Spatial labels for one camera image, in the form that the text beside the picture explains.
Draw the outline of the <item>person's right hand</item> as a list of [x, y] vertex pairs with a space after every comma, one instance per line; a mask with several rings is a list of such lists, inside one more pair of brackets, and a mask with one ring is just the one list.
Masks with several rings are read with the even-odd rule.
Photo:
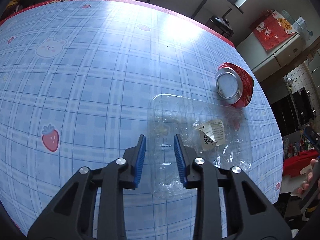
[[302, 195], [310, 187], [310, 182], [313, 179], [313, 168], [316, 163], [318, 163], [317, 159], [311, 159], [310, 165], [308, 166], [308, 169], [306, 170], [306, 173], [305, 173], [306, 180], [304, 180], [303, 183], [298, 188], [299, 195]]

